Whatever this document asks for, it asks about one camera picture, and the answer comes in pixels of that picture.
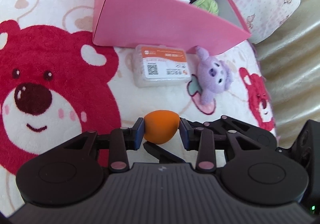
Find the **pink cardboard box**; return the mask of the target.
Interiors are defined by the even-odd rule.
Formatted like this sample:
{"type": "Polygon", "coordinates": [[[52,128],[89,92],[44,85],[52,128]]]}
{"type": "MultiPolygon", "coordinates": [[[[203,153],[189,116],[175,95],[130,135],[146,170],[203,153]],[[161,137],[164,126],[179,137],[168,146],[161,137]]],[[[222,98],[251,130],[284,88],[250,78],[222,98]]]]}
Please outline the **pink cardboard box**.
{"type": "Polygon", "coordinates": [[[180,0],[95,0],[93,43],[134,48],[165,45],[194,52],[197,45],[221,54],[250,38],[232,0],[215,0],[213,15],[180,0]]]}

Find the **bear pattern bed blanket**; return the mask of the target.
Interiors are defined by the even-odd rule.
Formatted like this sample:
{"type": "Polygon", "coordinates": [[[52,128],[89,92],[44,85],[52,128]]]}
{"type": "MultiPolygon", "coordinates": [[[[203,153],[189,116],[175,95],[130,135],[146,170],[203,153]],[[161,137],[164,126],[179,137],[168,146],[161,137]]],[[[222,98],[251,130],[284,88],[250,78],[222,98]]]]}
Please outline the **bear pattern bed blanket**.
{"type": "Polygon", "coordinates": [[[1,213],[23,205],[18,168],[38,154],[96,130],[132,126],[155,110],[191,121],[222,115],[274,132],[270,99],[248,41],[219,59],[230,68],[230,89],[200,105],[196,80],[139,88],[133,49],[92,43],[94,0],[1,0],[1,213]]]}

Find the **purple plush toy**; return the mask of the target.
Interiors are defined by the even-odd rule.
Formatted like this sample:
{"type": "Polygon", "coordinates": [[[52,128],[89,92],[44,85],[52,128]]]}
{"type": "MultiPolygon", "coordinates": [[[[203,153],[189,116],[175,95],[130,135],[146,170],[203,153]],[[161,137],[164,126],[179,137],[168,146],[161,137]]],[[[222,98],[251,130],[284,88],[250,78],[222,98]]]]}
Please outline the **purple plush toy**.
{"type": "Polygon", "coordinates": [[[202,89],[201,104],[207,105],[217,94],[230,89],[233,75],[224,61],[210,56],[205,48],[197,46],[196,54],[200,60],[197,67],[197,78],[202,89]]]}

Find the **clear box orange label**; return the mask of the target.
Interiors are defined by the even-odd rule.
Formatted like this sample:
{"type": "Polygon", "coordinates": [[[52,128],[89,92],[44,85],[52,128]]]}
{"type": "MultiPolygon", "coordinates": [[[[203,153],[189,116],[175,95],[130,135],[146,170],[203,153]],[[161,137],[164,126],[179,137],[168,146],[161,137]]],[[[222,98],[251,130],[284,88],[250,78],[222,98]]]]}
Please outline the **clear box orange label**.
{"type": "Polygon", "coordinates": [[[136,46],[132,69],[138,87],[178,85],[191,79],[185,51],[163,45],[136,46]]]}

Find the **orange makeup sponge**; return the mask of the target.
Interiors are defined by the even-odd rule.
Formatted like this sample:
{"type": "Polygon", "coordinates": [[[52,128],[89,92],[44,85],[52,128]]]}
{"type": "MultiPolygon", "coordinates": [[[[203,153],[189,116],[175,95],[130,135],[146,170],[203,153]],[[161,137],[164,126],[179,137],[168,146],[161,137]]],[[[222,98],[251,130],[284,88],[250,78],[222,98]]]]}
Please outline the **orange makeup sponge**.
{"type": "Polygon", "coordinates": [[[164,144],[177,132],[180,117],[173,111],[157,110],[147,114],[144,123],[144,139],[154,144],[164,144]]]}

